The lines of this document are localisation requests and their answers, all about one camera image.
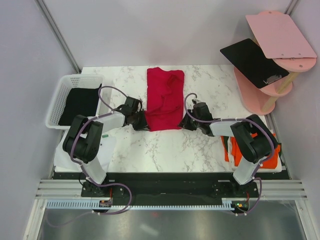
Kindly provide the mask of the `aluminium frame post right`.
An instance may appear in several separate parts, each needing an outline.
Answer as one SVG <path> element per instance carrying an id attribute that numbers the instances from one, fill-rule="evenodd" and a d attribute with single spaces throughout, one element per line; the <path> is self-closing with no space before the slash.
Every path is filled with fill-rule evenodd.
<path id="1" fill-rule="evenodd" d="M 300 0 L 290 0 L 284 13 L 291 16 L 299 3 L 300 3 Z"/>

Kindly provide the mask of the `white cloth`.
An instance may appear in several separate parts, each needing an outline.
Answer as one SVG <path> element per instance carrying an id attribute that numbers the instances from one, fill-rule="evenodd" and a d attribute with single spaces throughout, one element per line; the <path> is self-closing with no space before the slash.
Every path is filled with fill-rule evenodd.
<path id="1" fill-rule="evenodd" d="M 232 153 L 229 151 L 228 154 L 224 154 L 224 160 L 229 163 L 231 166 L 231 169 L 235 171 L 238 166 L 240 165 L 241 161 L 243 160 L 243 156 L 240 153 L 240 151 L 237 151 L 236 153 Z M 282 171 L 282 164 L 281 164 L 281 158 L 280 158 L 280 151 L 279 148 L 275 150 L 274 156 L 263 162 L 262 166 L 257 171 L 258 173 L 279 173 Z"/>

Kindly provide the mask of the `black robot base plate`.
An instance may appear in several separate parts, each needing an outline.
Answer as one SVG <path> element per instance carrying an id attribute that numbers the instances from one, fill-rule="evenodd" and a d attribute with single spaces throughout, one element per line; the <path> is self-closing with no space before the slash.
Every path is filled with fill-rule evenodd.
<path id="1" fill-rule="evenodd" d="M 89 181 L 81 196 L 111 197 L 118 204 L 191 205 L 220 204 L 223 198 L 253 199 L 258 186 L 251 181 L 238 185 L 231 173 L 108 173 L 105 187 Z"/>

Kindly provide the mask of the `black t shirt in basket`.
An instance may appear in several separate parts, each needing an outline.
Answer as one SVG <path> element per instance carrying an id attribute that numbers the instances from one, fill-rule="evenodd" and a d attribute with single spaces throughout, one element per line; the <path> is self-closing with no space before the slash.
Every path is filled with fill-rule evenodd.
<path id="1" fill-rule="evenodd" d="M 93 117 L 99 103 L 98 88 L 72 88 L 66 98 L 59 126 L 70 126 L 77 115 Z"/>

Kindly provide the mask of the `pink clipboard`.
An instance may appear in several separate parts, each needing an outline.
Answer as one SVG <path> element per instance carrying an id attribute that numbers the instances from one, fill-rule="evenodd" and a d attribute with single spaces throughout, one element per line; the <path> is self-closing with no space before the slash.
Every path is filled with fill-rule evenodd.
<path id="1" fill-rule="evenodd" d="M 246 15 L 245 18 L 266 58 L 317 57 L 289 15 L 267 13 Z"/>

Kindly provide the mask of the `green t shirt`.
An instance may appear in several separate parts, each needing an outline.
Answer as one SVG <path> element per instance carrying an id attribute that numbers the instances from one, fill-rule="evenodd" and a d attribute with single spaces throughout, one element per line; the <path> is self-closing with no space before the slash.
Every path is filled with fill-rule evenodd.
<path id="1" fill-rule="evenodd" d="M 230 137 L 229 136 L 221 136 L 222 145 L 224 147 L 224 152 L 226 154 L 229 153 L 230 150 Z"/>

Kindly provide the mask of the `red t shirt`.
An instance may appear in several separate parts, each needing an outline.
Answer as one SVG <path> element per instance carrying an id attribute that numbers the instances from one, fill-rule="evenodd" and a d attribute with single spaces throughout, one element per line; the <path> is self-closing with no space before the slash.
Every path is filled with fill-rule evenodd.
<path id="1" fill-rule="evenodd" d="M 178 130 L 184 116 L 185 73 L 148 68 L 145 117 L 150 131 Z"/>

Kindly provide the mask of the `aluminium frame post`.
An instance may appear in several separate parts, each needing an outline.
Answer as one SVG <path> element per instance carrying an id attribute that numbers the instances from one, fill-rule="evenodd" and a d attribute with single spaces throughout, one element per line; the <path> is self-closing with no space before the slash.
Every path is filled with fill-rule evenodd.
<path id="1" fill-rule="evenodd" d="M 290 0 L 284 13 L 291 16 L 299 3 L 300 3 L 300 0 Z"/>
<path id="2" fill-rule="evenodd" d="M 51 29 L 53 35 L 55 36 L 58 44 L 60 45 L 65 57 L 67 58 L 68 62 L 71 64 L 73 70 L 80 74 L 82 72 L 79 64 L 77 63 L 74 55 L 72 54 L 62 32 L 60 31 L 51 11 L 49 10 L 46 2 L 44 0 L 35 0 L 34 1 L 41 11 L 44 19 L 46 20 L 49 28 Z"/>

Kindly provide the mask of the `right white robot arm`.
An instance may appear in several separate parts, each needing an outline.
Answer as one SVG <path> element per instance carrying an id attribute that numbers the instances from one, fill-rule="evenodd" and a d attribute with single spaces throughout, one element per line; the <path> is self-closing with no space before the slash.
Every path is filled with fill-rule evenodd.
<path id="1" fill-rule="evenodd" d="M 278 146 L 275 136 L 256 114 L 246 118 L 199 120 L 186 113 L 178 126 L 190 131 L 200 129 L 210 137 L 235 139 L 242 155 L 233 172 L 233 181 L 229 184 L 229 191 L 235 197 L 240 197 L 247 191 L 246 184 L 254 179 L 258 167 L 274 155 Z"/>

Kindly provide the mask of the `aluminium frame post left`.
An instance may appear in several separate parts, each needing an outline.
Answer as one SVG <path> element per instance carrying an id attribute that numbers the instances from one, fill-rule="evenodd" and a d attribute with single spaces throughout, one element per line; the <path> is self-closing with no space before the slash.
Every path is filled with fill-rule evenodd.
<path id="1" fill-rule="evenodd" d="M 67 58 L 68 62 L 71 64 L 73 70 L 80 74 L 82 72 L 79 64 L 77 63 L 74 55 L 72 54 L 62 32 L 60 31 L 51 11 L 49 10 L 46 2 L 44 0 L 35 0 L 34 1 L 41 11 L 44 19 L 46 20 L 49 28 L 51 29 L 53 35 L 55 36 L 58 44 L 60 45 L 65 57 Z"/>

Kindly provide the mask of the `pink wooden shelf stand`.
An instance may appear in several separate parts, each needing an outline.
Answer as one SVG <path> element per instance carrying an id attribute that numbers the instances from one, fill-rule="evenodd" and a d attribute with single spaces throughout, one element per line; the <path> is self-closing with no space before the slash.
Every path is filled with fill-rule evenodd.
<path id="1" fill-rule="evenodd" d="M 284 14 L 278 11 L 262 11 L 259 14 Z M 259 47 L 255 36 L 253 39 Z M 293 87 L 293 80 L 303 72 L 309 71 L 316 65 L 316 58 L 276 58 L 271 59 L 277 65 L 289 72 L 288 76 L 273 82 L 263 88 L 255 87 L 237 68 L 234 75 L 237 81 L 238 90 L 242 104 L 251 113 L 267 115 L 271 113 L 276 105 L 276 100 L 287 95 Z"/>

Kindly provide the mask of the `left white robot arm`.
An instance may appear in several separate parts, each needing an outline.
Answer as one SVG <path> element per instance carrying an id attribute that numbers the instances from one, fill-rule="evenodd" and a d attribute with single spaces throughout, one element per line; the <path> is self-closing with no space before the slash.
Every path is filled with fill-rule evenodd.
<path id="1" fill-rule="evenodd" d="M 80 166 L 86 179 L 93 184 L 92 191 L 99 197 L 110 191 L 110 185 L 105 181 L 107 173 L 98 159 L 102 134 L 128 125 L 135 131 L 148 130 L 145 111 L 142 109 L 130 114 L 113 111 L 92 118 L 77 115 L 63 141 L 63 151 Z"/>

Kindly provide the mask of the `aluminium rail extrusion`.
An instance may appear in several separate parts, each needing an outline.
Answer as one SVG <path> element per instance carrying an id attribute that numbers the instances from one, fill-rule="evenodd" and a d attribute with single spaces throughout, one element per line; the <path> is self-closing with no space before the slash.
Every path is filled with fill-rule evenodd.
<path id="1" fill-rule="evenodd" d="M 43 179 L 38 185 L 36 199 L 78 199 L 82 186 L 77 180 Z"/>

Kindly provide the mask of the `black clipboard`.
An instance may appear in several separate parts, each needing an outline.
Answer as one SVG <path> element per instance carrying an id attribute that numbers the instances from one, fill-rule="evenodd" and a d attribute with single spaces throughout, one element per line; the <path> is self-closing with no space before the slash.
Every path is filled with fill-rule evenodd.
<path id="1" fill-rule="evenodd" d="M 220 52 L 258 89 L 289 75 L 286 69 L 266 58 L 260 46 L 249 38 L 224 47 Z"/>

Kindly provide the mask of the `white paper sheet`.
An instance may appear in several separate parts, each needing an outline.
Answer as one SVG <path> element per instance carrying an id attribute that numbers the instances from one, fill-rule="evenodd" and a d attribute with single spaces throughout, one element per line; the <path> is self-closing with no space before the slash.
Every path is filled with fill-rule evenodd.
<path id="1" fill-rule="evenodd" d="M 64 132 L 60 143 L 57 145 L 53 163 L 54 171 L 58 173 L 80 173 L 81 167 L 79 164 L 71 161 L 67 152 L 63 151 L 63 142 L 67 136 L 67 131 Z M 97 153 L 98 160 L 102 169 L 106 172 L 112 160 L 113 152 L 116 147 L 117 140 L 115 137 L 105 137 L 100 141 L 99 150 Z"/>

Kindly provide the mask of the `white plastic laundry basket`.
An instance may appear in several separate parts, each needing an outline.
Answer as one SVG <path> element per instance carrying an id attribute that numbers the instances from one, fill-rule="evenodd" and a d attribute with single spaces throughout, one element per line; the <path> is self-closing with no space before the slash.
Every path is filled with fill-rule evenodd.
<path id="1" fill-rule="evenodd" d="M 67 97 L 72 89 L 97 89 L 99 86 L 113 85 L 114 83 L 111 79 L 106 79 L 101 74 L 70 74 L 61 77 L 47 110 L 46 127 L 64 131 L 70 128 L 69 125 L 59 125 L 59 121 L 65 109 Z"/>

